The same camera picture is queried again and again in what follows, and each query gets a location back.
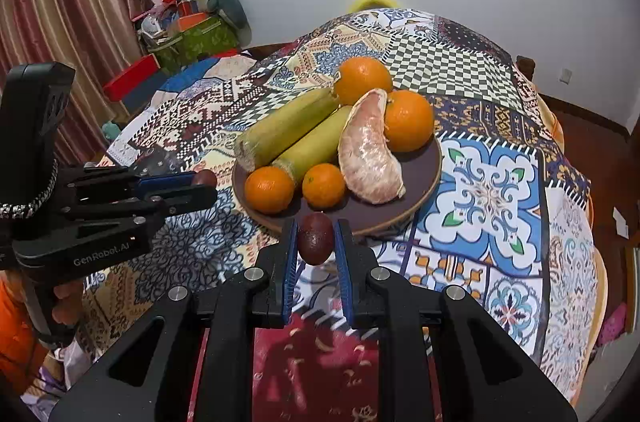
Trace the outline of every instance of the braided strap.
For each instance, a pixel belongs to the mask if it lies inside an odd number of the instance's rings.
[[[56,179],[58,178],[58,161],[54,158],[51,168],[51,177],[49,177],[49,183],[31,202],[28,204],[22,204],[14,206],[12,204],[0,204],[0,218],[5,219],[27,219],[31,218],[36,211],[40,209],[44,202],[49,200],[49,197],[53,193],[53,188],[56,186]]]

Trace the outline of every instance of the brown round tray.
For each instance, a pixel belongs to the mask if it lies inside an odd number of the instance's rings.
[[[366,235],[381,231],[409,216],[418,209],[433,193],[440,182],[442,170],[442,152],[440,143],[431,138],[420,150],[411,153],[395,154],[402,166],[402,179],[406,193],[402,198],[386,204],[373,205],[359,200],[350,191],[340,204],[325,210],[325,214],[335,221],[347,219],[354,235]],[[244,197],[244,181],[248,173],[236,162],[232,171],[231,182],[238,200],[247,214],[265,227],[282,232],[282,224],[292,217],[303,217],[313,212],[302,197],[300,189],[296,190],[289,207],[277,215],[263,215],[249,207]]]

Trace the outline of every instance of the sugarcane piece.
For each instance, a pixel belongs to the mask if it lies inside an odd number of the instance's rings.
[[[351,107],[336,110],[274,160],[272,165],[282,168],[299,185],[310,168],[334,160],[350,110]]]
[[[329,88],[309,90],[271,112],[234,143],[238,164],[246,171],[266,166],[324,121],[338,107]]]

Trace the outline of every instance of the patchwork tablecloth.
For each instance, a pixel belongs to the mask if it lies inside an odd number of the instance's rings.
[[[509,54],[411,9],[337,18],[242,76],[159,104],[129,141],[140,151],[137,168],[212,169],[218,203],[169,219],[151,253],[95,276],[82,344],[98,357],[168,288],[214,287],[253,264],[274,238],[234,196],[234,139],[300,92],[330,86],[352,56],[379,58],[396,88],[428,98],[443,154],[428,203],[364,242],[418,287],[464,287],[570,399],[586,365],[597,285],[584,212],[590,183],[553,141]],[[292,325],[258,330],[254,420],[374,420],[376,336],[347,326],[333,260],[304,268],[294,304]]]

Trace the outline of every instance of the large orange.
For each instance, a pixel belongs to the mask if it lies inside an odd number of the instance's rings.
[[[388,96],[385,137],[391,151],[413,151],[433,135],[433,109],[420,94],[396,90]]]
[[[341,105],[354,105],[374,88],[390,92],[393,82],[389,70],[377,59],[358,56],[349,58],[338,68],[340,79],[334,83],[334,92]]]
[[[302,179],[302,195],[315,209],[335,206],[342,200],[345,187],[340,169],[329,163],[313,166]]]
[[[267,215],[274,215],[289,206],[296,185],[286,171],[264,166],[250,174],[244,182],[244,196],[249,205]]]

